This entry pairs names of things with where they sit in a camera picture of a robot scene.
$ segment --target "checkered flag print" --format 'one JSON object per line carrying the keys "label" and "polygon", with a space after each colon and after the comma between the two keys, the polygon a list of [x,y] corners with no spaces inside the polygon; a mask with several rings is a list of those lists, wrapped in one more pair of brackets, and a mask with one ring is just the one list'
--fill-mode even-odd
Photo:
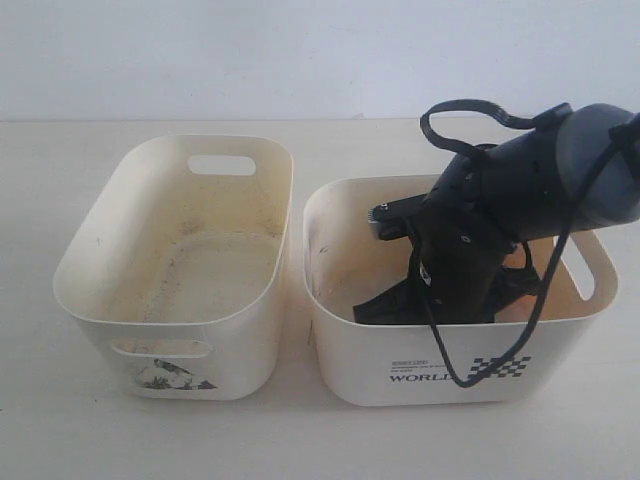
{"label": "checkered flag print", "polygon": [[[498,360],[497,358],[491,358],[490,360],[485,360],[484,358],[475,358],[473,360],[473,364],[471,365],[471,369],[469,371],[469,375],[467,378],[471,378],[480,370],[484,370],[491,363]],[[496,372],[489,375],[489,377],[521,377],[522,372],[525,368],[527,368],[527,363],[531,360],[531,357],[520,357],[514,358],[513,360],[508,361],[502,367],[500,367]]]}

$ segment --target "storage bin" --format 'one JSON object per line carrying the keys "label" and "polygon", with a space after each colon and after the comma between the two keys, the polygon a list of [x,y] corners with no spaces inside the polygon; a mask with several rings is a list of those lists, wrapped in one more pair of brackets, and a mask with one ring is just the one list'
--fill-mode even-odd
{"label": "storage bin", "polygon": [[231,400],[266,382],[292,168],[270,140],[220,135],[156,138],[122,160],[54,292],[128,391]]}
{"label": "storage bin", "polygon": [[[615,297],[615,270],[597,237],[593,232],[573,234],[593,276],[593,293],[582,298],[570,271],[561,264],[530,341],[497,373],[468,389],[450,380],[428,326],[354,323],[353,305],[402,280],[411,252],[406,238],[376,239],[367,223],[368,210],[426,193],[436,179],[432,175],[341,180],[317,191],[306,205],[304,277],[320,370],[329,388],[350,403],[417,405],[523,397],[545,383]],[[536,269],[542,273],[553,240],[532,242],[531,247]],[[533,297],[521,299],[499,314],[494,324],[440,327],[458,374],[466,378],[502,355],[522,332],[533,301]]]}

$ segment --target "printed graphic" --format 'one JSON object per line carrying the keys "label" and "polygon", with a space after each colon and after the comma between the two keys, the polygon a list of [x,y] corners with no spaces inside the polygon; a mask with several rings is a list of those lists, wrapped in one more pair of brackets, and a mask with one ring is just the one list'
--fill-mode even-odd
{"label": "printed graphic", "polygon": [[[491,358],[489,360],[485,360],[484,358],[475,358],[473,360],[473,365],[471,365],[471,370],[469,371],[469,375],[467,378],[471,378],[477,372],[488,367],[489,364],[496,360],[497,358]],[[527,368],[529,360],[531,360],[531,357],[520,357],[519,359],[514,358],[513,360],[505,363],[496,372],[489,375],[489,378],[521,377],[524,369]]]}
{"label": "printed graphic", "polygon": [[217,388],[203,378],[198,378],[188,370],[156,358],[153,365],[141,368],[134,381],[143,388],[153,390],[211,390]]}

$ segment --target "table surface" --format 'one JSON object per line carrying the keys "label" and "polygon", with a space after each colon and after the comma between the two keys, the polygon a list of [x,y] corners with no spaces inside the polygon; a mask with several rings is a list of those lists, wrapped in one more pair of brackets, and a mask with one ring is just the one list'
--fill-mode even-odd
{"label": "table surface", "polygon": [[[507,135],[479,118],[439,126],[478,143]],[[599,231],[618,269],[618,298],[548,386],[523,401],[363,408],[338,399],[307,342],[299,261],[288,272],[278,366],[258,392],[227,403],[122,393],[56,304],[51,279],[119,160],[176,133],[265,136],[291,151],[294,259],[302,207],[320,186],[436,173],[450,159],[414,120],[0,123],[0,477],[640,477],[640,222]]]}

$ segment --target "black strap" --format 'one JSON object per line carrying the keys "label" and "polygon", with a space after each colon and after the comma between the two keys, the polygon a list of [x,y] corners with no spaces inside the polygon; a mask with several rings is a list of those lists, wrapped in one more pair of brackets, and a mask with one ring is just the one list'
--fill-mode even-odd
{"label": "black strap", "polygon": [[535,128],[535,122],[530,118],[520,118],[509,115],[502,107],[486,100],[460,99],[449,100],[447,102],[438,103],[431,107],[427,113],[420,118],[420,128],[422,133],[427,137],[433,146],[443,150],[459,153],[468,158],[479,157],[484,154],[483,150],[473,145],[438,135],[431,127],[430,118],[434,113],[442,112],[478,112],[488,115],[500,125],[515,130],[530,130]]}

